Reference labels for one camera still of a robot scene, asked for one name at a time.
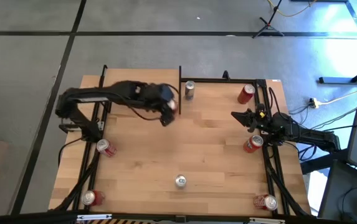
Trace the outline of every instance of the wooden table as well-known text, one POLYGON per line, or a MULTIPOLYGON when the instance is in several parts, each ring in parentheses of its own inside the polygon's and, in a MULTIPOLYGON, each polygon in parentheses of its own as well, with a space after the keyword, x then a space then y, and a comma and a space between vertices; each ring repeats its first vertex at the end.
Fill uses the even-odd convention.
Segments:
MULTIPOLYGON (((184 90, 178 70, 108 69, 104 86, 121 80, 169 83, 184 90)), ((97 86, 98 81, 99 76, 86 75, 81 87, 97 86)), ((267 80, 267 86, 274 89, 282 112, 287 112, 281 82, 267 80)), ((255 133, 248 133, 231 116, 231 111, 254 111, 254 100, 246 105, 237 102, 241 88, 243 84, 196 83, 193 101, 182 99, 181 115, 167 127, 159 121, 142 120, 126 106, 114 104, 104 138, 116 145, 118 152, 99 160, 95 189, 105 193, 106 201, 91 211, 271 216, 252 204, 254 196, 268 193, 262 150, 244 152, 243 143, 255 133), (175 187, 178 174, 187 178, 184 189, 175 187)), ((91 117, 93 104, 79 107, 91 117)), ((159 116, 140 112, 148 118, 159 116)), ((66 142, 80 136, 81 132, 69 133, 66 142)), ((75 185, 84 147, 81 141, 64 149, 49 208, 56 207, 75 185)), ((310 213, 296 149, 283 145, 279 153, 285 185, 310 213)), ((278 212, 283 213, 276 186, 275 194, 278 212)))

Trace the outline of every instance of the tripod stand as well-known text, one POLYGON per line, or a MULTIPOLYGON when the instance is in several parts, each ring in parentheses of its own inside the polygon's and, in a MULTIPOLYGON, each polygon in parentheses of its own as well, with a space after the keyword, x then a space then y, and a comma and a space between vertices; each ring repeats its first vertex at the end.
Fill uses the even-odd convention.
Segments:
POLYGON ((279 0, 277 6, 274 7, 274 13, 272 13, 272 16, 271 16, 271 18, 270 18, 270 20, 269 20, 268 22, 267 22, 265 19, 263 19, 263 17, 260 17, 260 19, 264 22, 265 25, 264 25, 263 28, 261 28, 260 31, 258 31, 258 32, 252 37, 253 39, 256 38, 256 37, 258 37, 258 36, 259 36, 261 33, 263 33, 265 30, 274 30, 274 31, 276 31, 279 35, 284 36, 283 33, 281 33, 280 31, 278 31, 277 29, 275 29, 275 28, 273 28, 273 27, 271 26, 271 21, 272 21, 272 19, 274 18, 275 13, 277 13, 278 7, 279 7, 279 5, 280 5, 281 2, 282 2, 282 0, 279 0))

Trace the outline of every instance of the red soda can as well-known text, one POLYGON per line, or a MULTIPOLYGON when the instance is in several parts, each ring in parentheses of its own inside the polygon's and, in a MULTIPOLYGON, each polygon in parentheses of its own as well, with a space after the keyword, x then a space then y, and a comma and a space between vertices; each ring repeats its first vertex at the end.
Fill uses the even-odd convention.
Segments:
POLYGON ((278 208, 277 199, 269 194, 258 195, 253 198, 253 205, 256 208, 261 208, 264 210, 274 211, 278 208))
POLYGON ((104 199, 105 194, 103 192, 97 190, 88 190, 84 192, 83 196, 81 197, 81 202, 84 205, 96 206, 101 205, 104 199))
POLYGON ((238 102, 241 104, 246 104, 253 97, 254 92, 255 88, 253 85, 246 85, 239 93, 238 102))
POLYGON ((117 152, 116 147, 110 144, 110 142, 106 139, 101 139, 97 142, 97 150, 99 153, 107 157, 112 157, 117 152))
POLYGON ((248 153, 253 153, 263 146, 264 140, 259 135, 253 135, 250 137, 245 144, 243 144, 243 150, 248 153))

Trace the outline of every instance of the can lid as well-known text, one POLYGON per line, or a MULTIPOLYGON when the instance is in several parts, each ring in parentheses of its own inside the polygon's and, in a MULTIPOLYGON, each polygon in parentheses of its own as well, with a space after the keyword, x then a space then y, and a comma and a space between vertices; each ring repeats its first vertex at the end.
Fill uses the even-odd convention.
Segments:
POLYGON ((255 136, 252 136, 252 142, 255 146, 262 146, 264 143, 264 140, 261 136, 255 135, 255 136))
POLYGON ((109 142, 106 139, 101 139, 97 142, 97 149, 103 151, 109 147, 109 142))
POLYGON ((266 196, 266 198, 264 199, 264 202, 265 202, 265 206, 269 210, 275 210, 278 208, 277 199, 275 199, 275 197, 272 195, 266 196))
POLYGON ((176 177, 176 185, 178 187, 184 187, 186 185, 186 178, 183 175, 178 175, 176 177))
POLYGON ((81 197, 81 201, 84 205, 91 205, 95 200, 95 193, 92 190, 86 191, 81 197))
POLYGON ((246 85, 244 87, 244 90, 245 90, 246 93, 249 93, 249 94, 252 94, 252 93, 255 92, 255 88, 252 85, 246 85))
POLYGON ((188 89, 193 89, 195 88, 195 82, 194 81, 188 81, 185 83, 185 87, 188 89))

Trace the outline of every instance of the gray floor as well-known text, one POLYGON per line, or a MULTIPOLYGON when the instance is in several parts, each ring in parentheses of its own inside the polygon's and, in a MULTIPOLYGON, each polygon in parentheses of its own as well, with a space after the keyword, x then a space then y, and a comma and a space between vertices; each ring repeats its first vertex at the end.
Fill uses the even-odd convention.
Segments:
MULTIPOLYGON (((357 0, 352 1, 357 10, 357 0)), ((79 3, 0 0, 0 30, 70 30, 79 3)), ((283 0, 281 9, 291 14, 307 4, 283 0)), ((267 1, 256 0, 98 0, 87 2, 79 30, 257 31, 263 25, 258 17, 270 14, 267 1)), ((274 26, 286 32, 357 32, 343 3, 318 2, 296 17, 277 15, 274 26)), ((0 37, 0 140, 11 145, 0 175, 0 214, 7 212, 13 198, 66 42, 67 37, 0 37)), ((79 86, 82 75, 99 75, 103 64, 111 68, 182 65, 184 77, 220 77, 228 70, 232 78, 281 79, 289 109, 303 106, 310 97, 326 101, 357 90, 357 86, 317 83, 320 76, 357 74, 357 39, 76 37, 60 93, 79 86)), ((339 104, 310 110, 305 125, 312 127, 334 118, 356 104, 357 94, 339 104)), ((300 121, 304 115, 295 118, 300 121)), ((352 124, 353 116, 326 128, 352 124)), ((52 115, 23 212, 47 209, 57 151, 65 139, 57 128, 59 122, 52 115)), ((336 134, 345 147, 350 130, 336 134)))

